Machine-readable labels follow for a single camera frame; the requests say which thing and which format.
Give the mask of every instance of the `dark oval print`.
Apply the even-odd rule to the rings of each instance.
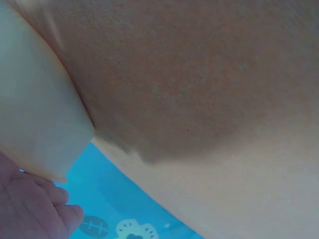
[[[85,216],[79,229],[89,237],[101,239],[107,236],[108,228],[108,224],[102,218]]]

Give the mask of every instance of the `blue mat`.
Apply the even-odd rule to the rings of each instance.
[[[85,219],[71,239],[202,239],[120,172],[93,144],[75,162],[70,204]]]

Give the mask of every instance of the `light blue background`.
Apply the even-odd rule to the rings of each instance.
[[[156,228],[160,239],[202,239],[135,183],[120,172],[93,144],[89,144],[67,175],[62,186],[70,193],[70,204],[83,207],[109,225],[106,239],[118,237],[115,228],[122,220],[135,219]],[[92,239],[79,229],[71,239]]]

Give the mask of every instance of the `hand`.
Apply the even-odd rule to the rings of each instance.
[[[0,153],[0,239],[68,239],[84,217],[68,197]]]

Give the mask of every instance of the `finger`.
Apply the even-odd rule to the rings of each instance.
[[[0,179],[8,181],[9,178],[19,172],[19,168],[8,157],[0,152]]]
[[[23,178],[32,180],[41,187],[54,206],[65,205],[69,201],[69,193],[65,189],[57,187],[53,182],[26,172],[21,174]]]
[[[63,221],[68,235],[71,234],[80,226],[84,220],[84,213],[80,206],[77,205],[64,205],[55,207],[58,215]]]
[[[60,187],[44,184],[41,188],[46,192],[48,198],[54,206],[65,205],[69,201],[69,193]]]
[[[54,183],[51,182],[51,181],[48,181],[48,180],[46,180],[44,178],[40,178],[40,177],[35,176],[33,174],[29,174],[27,172],[22,172],[22,176],[33,180],[36,183],[36,185],[38,185],[38,186],[43,186],[43,185],[46,185],[46,184],[54,185]]]

